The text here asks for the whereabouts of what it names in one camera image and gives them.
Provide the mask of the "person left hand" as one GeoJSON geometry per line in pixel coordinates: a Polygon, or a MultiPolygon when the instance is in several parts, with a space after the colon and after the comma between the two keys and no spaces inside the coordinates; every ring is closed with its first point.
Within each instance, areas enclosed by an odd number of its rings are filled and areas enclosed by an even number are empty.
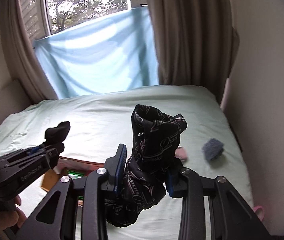
{"type": "Polygon", "coordinates": [[[27,217],[25,213],[16,207],[15,211],[1,211],[0,212],[0,231],[17,225],[19,228],[26,221],[27,217]]]}

